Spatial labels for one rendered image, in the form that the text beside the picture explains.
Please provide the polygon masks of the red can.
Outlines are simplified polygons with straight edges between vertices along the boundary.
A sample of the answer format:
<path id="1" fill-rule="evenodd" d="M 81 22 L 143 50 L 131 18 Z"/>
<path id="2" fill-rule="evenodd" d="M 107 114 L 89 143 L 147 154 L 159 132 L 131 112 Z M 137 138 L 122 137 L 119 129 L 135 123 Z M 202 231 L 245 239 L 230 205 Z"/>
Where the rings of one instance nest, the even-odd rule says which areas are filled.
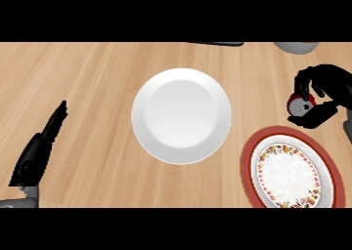
<path id="1" fill-rule="evenodd" d="M 294 94 L 288 101 L 288 111 L 292 116 L 304 116 L 317 105 L 314 96 L 305 101 L 300 94 Z"/>

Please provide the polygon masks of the plain white plate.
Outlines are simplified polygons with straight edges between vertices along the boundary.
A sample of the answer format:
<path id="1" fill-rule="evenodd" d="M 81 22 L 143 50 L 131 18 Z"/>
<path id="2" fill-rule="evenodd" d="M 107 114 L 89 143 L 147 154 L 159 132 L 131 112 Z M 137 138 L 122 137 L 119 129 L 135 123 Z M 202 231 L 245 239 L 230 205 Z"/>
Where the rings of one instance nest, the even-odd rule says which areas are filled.
<path id="1" fill-rule="evenodd" d="M 218 81 L 192 68 L 157 73 L 132 110 L 141 146 L 159 160 L 186 165 L 220 150 L 231 129 L 231 103 Z"/>

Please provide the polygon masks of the grey round object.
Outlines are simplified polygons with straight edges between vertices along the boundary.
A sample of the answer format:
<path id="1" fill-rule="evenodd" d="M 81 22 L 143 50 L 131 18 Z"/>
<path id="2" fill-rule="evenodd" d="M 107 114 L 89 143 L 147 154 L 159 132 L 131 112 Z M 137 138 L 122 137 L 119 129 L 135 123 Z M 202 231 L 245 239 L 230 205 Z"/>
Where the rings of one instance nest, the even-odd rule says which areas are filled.
<path id="1" fill-rule="evenodd" d="M 274 45 L 291 54 L 307 55 L 317 49 L 320 42 L 276 42 Z"/>

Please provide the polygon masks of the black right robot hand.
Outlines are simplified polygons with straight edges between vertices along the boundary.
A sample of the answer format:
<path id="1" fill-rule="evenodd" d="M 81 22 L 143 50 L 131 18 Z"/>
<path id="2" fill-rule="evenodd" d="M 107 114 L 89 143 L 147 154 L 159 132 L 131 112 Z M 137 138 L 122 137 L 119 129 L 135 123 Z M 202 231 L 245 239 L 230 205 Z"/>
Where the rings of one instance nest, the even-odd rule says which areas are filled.
<path id="1" fill-rule="evenodd" d="M 295 77 L 295 94 L 310 100 L 310 89 L 331 102 L 317 104 L 303 115 L 291 115 L 289 121 L 307 129 L 316 129 L 337 114 L 338 107 L 352 109 L 352 73 L 334 64 L 320 64 L 303 69 Z"/>

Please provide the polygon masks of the red-rimmed patterned plate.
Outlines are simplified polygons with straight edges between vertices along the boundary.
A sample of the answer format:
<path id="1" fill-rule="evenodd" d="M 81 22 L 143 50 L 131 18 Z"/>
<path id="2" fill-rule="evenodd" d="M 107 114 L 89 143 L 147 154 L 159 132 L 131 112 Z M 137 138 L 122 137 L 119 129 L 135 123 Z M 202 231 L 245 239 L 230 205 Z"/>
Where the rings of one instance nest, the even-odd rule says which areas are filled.
<path id="1" fill-rule="evenodd" d="M 317 141 L 285 126 L 261 129 L 242 153 L 242 181 L 255 207 L 337 208 L 345 187 L 335 162 Z"/>

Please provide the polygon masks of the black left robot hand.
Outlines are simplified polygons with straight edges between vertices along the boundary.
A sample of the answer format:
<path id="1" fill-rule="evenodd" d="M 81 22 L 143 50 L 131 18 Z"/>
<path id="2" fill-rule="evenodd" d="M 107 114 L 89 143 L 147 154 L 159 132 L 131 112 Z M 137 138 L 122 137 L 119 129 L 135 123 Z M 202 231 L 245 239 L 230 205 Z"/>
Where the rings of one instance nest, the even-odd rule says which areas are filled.
<path id="1" fill-rule="evenodd" d="M 67 102 L 63 102 L 52 113 L 44 131 L 36 133 L 30 139 L 15 166 L 11 187 L 36 187 L 39 185 L 67 116 Z"/>

